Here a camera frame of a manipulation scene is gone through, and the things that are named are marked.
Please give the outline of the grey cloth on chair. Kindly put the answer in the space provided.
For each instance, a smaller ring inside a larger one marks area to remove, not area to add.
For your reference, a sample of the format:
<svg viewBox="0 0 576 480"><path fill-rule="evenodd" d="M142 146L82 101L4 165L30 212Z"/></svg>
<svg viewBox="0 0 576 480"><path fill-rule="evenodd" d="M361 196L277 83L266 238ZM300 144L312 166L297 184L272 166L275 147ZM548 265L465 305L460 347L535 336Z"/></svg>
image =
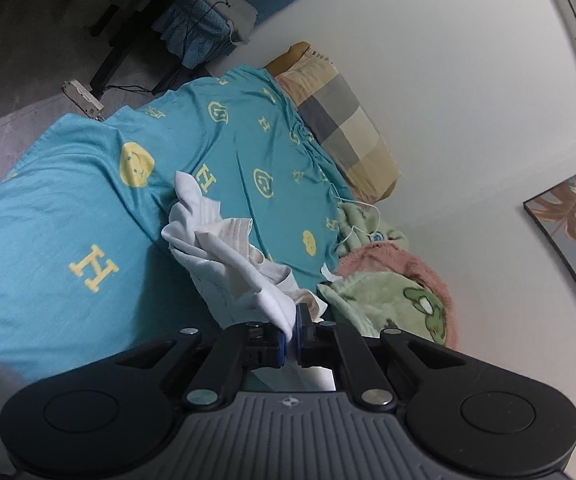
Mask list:
<svg viewBox="0 0 576 480"><path fill-rule="evenodd" d="M253 32L256 19L256 8L245 0L203 0L224 18L230 41L233 44L247 44Z"/></svg>

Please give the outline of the plaid pillow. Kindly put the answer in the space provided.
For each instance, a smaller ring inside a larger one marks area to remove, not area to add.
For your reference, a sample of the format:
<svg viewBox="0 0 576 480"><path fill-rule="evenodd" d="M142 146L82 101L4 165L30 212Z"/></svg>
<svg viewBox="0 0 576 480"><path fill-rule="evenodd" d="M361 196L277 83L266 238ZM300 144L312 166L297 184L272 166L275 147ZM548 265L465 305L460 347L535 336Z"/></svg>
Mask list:
<svg viewBox="0 0 576 480"><path fill-rule="evenodd" d="M391 196L401 172L388 145L335 64L305 41L265 66L354 196L375 204Z"/></svg>

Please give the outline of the power strip on floor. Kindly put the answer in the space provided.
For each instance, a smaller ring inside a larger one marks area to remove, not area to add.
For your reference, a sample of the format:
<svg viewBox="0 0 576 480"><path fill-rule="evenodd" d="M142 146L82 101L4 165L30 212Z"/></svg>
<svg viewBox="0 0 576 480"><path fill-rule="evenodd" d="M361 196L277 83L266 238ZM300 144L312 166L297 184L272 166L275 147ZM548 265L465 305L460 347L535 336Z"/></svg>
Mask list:
<svg viewBox="0 0 576 480"><path fill-rule="evenodd" d="M62 93L88 118L102 122L105 105L92 95L78 80L67 80L62 84Z"/></svg>

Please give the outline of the green pink fleece blanket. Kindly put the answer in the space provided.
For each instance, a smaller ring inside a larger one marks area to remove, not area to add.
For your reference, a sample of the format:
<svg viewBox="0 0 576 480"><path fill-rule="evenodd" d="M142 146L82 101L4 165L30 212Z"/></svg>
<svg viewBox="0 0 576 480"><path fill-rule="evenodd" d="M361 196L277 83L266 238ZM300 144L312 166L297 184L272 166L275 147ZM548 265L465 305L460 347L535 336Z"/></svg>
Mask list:
<svg viewBox="0 0 576 480"><path fill-rule="evenodd" d="M397 327L446 348L457 347L452 296L445 282L408 250L403 232L375 207L338 203L337 268L320 284L320 298L340 321L376 337Z"/></svg>

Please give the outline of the teal patterned bed sheet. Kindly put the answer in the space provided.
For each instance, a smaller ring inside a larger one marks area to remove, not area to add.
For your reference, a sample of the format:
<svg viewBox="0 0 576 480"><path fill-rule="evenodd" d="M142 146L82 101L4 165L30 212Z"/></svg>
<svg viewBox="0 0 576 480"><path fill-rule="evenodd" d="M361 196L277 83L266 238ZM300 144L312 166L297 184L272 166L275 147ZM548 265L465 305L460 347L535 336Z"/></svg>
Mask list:
<svg viewBox="0 0 576 480"><path fill-rule="evenodd" d="M102 122L67 114L10 170L1 363L35 382L186 327L225 330L161 235L177 171L222 218L250 218L250 243L317 297L339 262L338 203L355 197L274 78L242 65Z"/></svg>

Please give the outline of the white garment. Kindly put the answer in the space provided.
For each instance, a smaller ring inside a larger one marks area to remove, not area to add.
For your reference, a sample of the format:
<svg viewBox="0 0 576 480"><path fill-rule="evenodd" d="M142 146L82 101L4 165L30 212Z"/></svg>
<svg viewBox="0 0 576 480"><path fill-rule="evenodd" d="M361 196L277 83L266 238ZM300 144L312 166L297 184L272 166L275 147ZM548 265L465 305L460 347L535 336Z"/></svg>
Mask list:
<svg viewBox="0 0 576 480"><path fill-rule="evenodd" d="M286 364L255 370L245 378L247 386L271 391L335 390L331 370L303 368L295 356L297 306L305 304L311 319L319 322L327 304L300 287L289 266L266 259L250 243L250 218L222 218L221 204L205 197L190 174L177 171L174 188L177 202L161 235L219 327L268 322L287 338Z"/></svg>

